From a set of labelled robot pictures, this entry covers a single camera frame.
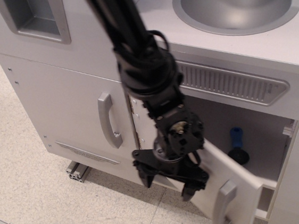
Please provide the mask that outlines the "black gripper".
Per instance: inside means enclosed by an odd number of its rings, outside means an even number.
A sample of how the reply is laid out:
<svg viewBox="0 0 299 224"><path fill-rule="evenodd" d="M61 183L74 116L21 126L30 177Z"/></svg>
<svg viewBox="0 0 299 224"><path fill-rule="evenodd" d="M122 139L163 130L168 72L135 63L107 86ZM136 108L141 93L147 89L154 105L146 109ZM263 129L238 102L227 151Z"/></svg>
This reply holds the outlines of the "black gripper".
<svg viewBox="0 0 299 224"><path fill-rule="evenodd" d="M188 155L169 155L159 143L155 143L151 150L134 150L132 157L133 165L147 188L158 175L184 183L183 201L190 201L196 191L205 188L209 179L209 174L199 167L199 163L192 162Z"/></svg>

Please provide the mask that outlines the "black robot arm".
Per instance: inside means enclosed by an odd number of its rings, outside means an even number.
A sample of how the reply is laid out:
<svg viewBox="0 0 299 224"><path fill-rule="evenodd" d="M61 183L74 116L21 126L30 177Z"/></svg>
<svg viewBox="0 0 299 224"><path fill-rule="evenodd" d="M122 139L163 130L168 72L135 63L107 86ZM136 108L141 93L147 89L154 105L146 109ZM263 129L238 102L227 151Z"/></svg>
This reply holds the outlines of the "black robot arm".
<svg viewBox="0 0 299 224"><path fill-rule="evenodd" d="M204 145L204 127L184 104L175 58L168 46L157 45L161 33L145 28L133 0L86 1L112 41L124 90L143 102L157 129L151 150L132 153L141 181L146 187L156 175L180 181L182 199L191 200L209 178L197 152Z"/></svg>

